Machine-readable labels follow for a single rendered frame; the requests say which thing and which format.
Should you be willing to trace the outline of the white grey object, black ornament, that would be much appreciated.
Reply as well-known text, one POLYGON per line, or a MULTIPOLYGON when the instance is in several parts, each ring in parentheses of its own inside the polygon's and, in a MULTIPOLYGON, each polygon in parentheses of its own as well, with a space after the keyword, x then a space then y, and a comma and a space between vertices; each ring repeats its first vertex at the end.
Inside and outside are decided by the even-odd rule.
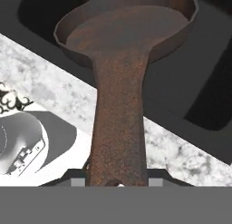
POLYGON ((90 138, 0 83, 0 187, 41 186, 80 169, 90 138))

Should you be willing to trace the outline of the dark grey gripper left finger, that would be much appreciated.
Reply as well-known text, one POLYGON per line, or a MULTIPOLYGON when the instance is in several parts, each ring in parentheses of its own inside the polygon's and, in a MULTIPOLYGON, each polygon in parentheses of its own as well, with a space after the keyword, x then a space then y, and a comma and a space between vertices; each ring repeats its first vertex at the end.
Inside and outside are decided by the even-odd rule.
POLYGON ((44 187, 62 186, 62 187, 84 187, 86 184, 86 173, 80 169, 71 169, 56 180, 45 183, 44 187))

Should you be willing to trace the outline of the rusty brown cast-iron pan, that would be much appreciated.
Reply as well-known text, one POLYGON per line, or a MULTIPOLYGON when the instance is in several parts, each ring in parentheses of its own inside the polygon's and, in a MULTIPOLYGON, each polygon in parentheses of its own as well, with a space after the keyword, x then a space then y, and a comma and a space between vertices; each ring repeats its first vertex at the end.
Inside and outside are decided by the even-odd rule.
POLYGON ((197 13, 196 0, 91 0, 55 26, 56 42, 97 85, 89 185, 148 185, 144 74, 183 44, 197 13))

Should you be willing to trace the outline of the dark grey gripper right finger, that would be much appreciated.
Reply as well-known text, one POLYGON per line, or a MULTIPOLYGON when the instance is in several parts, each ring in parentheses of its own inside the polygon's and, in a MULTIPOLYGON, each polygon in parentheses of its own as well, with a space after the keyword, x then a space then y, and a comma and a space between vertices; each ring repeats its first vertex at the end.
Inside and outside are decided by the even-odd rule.
POLYGON ((191 187, 191 184, 173 178, 165 169, 147 169, 147 172, 150 179, 164 179, 179 186, 191 187))

